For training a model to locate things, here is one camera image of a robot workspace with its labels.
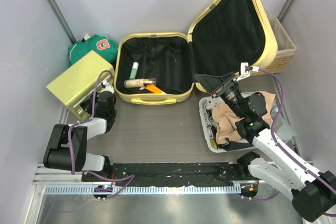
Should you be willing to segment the yellow hard-shell suitcase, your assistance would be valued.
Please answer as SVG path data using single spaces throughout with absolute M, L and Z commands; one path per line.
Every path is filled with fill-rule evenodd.
M 265 68 L 278 44 L 261 0 L 213 0 L 192 22 L 186 34 L 137 33 L 124 37 L 116 62 L 114 88 L 125 102 L 166 105 L 183 102 L 203 87 L 195 74 L 237 73 L 241 62 Z M 135 79 L 155 78 L 166 94 L 125 88 L 134 62 Z

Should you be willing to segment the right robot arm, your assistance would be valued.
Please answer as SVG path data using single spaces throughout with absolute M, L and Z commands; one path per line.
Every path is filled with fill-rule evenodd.
M 223 76 L 196 74 L 196 81 L 212 98 L 221 98 L 239 121 L 239 135 L 271 158 L 269 164 L 254 152 L 238 159 L 237 173 L 242 179 L 261 179 L 286 196 L 296 212 L 314 222 L 335 206 L 335 175 L 321 172 L 289 148 L 274 132 L 263 116 L 266 99 L 261 92 L 244 97 L 234 73 Z

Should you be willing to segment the beige sock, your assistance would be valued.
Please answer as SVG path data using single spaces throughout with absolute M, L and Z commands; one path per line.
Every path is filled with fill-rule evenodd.
M 267 109 L 267 114 L 263 115 L 262 119 L 268 125 L 271 125 L 273 119 L 271 117 L 270 110 L 273 102 L 275 101 L 276 95 L 266 91 L 261 91 L 260 93 L 265 97 Z M 212 108 L 212 117 L 217 127 L 217 144 L 226 145 L 229 142 L 238 142 L 242 140 L 235 125 L 235 123 L 240 119 L 235 115 L 235 113 L 229 108 L 227 104 L 225 104 L 223 101 L 220 101 L 216 106 L 214 106 Z

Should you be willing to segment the yellow-green drawer box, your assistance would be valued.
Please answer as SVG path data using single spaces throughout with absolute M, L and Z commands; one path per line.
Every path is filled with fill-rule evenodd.
M 94 51 L 90 51 L 74 65 L 49 83 L 46 88 L 80 121 L 91 111 L 81 104 L 90 99 L 97 79 L 113 82 L 114 67 Z

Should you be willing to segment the yellow-green shirt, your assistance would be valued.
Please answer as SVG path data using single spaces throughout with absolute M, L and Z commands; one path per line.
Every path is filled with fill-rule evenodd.
M 211 147 L 214 148 L 214 149 L 218 149 L 218 146 L 217 146 L 217 143 L 215 141 L 214 138 L 210 138 L 209 139 L 210 143 L 211 143 Z

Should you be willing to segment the white plastic mesh basket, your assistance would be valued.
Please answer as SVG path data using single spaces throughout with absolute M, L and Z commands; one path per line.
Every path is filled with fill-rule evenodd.
M 229 142 L 226 145 L 217 144 L 218 149 L 214 149 L 211 147 L 209 139 L 214 138 L 216 140 L 216 133 L 217 133 L 217 127 L 212 117 L 212 108 L 216 106 L 220 101 L 223 100 L 221 98 L 212 98 L 212 97 L 205 97 L 199 101 L 199 113 L 201 118 L 201 124 L 208 148 L 214 153 L 224 153 L 238 150 L 253 149 L 254 146 L 248 143 L 248 141 L 245 139 L 242 139 L 241 141 L 238 142 Z

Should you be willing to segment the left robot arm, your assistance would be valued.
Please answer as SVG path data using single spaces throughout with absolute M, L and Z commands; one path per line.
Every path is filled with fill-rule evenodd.
M 95 109 L 93 118 L 82 123 L 54 125 L 43 164 L 49 169 L 70 172 L 92 170 L 98 180 L 105 182 L 112 169 L 105 164 L 105 157 L 87 152 L 87 141 L 111 130 L 116 118 L 116 98 L 112 92 L 102 91 L 89 102 L 89 108 Z

